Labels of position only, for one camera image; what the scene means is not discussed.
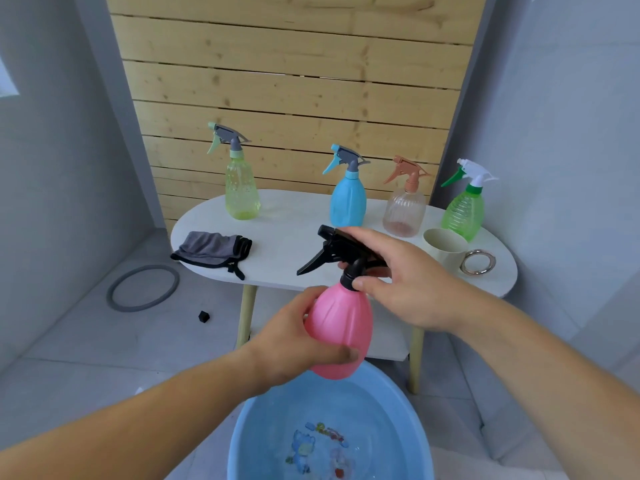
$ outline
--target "pink spray bottle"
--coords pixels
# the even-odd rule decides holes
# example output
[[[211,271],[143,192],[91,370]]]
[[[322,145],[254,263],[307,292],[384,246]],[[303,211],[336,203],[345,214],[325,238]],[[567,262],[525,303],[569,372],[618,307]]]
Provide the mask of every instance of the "pink spray bottle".
[[[340,282],[318,297],[309,310],[305,329],[323,342],[345,344],[360,353],[358,360],[343,365],[316,365],[311,370],[325,379],[345,379],[352,375],[364,360],[373,334],[373,316],[367,295],[353,289],[352,283],[367,269],[386,266],[387,263],[360,241],[338,229],[320,226],[318,235],[324,237],[323,249],[298,275],[313,271],[325,263],[348,263]]]

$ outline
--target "blue plastic basin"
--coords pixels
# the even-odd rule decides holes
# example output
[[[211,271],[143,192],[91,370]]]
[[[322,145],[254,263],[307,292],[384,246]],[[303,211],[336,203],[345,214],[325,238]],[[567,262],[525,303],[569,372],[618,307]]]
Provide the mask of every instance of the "blue plastic basin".
[[[348,379],[312,372],[244,404],[228,480],[433,480],[429,444],[402,391],[363,362]]]

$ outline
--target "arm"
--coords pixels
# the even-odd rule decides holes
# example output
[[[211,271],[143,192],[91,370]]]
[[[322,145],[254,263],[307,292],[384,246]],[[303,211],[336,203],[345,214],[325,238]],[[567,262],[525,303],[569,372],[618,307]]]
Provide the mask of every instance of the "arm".
[[[0,478],[163,479],[242,401],[357,351],[308,336],[309,288],[251,342],[142,394],[0,452]]]
[[[473,347],[500,377],[567,474],[634,479],[640,472],[640,396],[508,303],[456,278],[416,246],[347,228],[377,251],[391,276],[353,286],[403,320],[448,331]]]

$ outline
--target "table leg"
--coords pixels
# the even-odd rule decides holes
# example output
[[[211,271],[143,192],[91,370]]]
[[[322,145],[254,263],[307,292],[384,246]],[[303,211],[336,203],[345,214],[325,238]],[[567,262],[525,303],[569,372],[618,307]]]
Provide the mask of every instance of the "table leg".
[[[420,387],[420,366],[422,364],[422,343],[424,330],[413,327],[411,330],[411,345],[409,345],[409,384],[412,394],[418,394]]]
[[[238,323],[238,338],[236,349],[249,341],[251,333],[251,317],[253,316],[253,306],[255,304],[255,293],[258,291],[256,285],[244,285],[242,290],[242,303],[240,304],[240,323]]]

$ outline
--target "yellow-green spray bottle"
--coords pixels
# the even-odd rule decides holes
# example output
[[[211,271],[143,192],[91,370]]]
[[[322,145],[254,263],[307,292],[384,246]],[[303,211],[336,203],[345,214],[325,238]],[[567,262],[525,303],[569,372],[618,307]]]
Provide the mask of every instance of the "yellow-green spray bottle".
[[[482,227],[484,220],[484,199],[482,187],[489,180],[498,180],[483,166],[470,160],[459,159],[460,167],[456,174],[444,182],[446,187],[462,178],[471,178],[464,192],[458,195],[447,207],[442,217],[441,227],[457,232],[467,241],[471,241]]]
[[[255,186],[251,165],[244,160],[244,151],[240,143],[250,143],[250,140],[242,136],[236,130],[216,123],[209,123],[213,130],[213,142],[207,153],[220,143],[231,145],[231,161],[227,165],[225,174],[225,206],[227,212],[234,219],[241,221],[258,217],[260,212],[260,196]]]

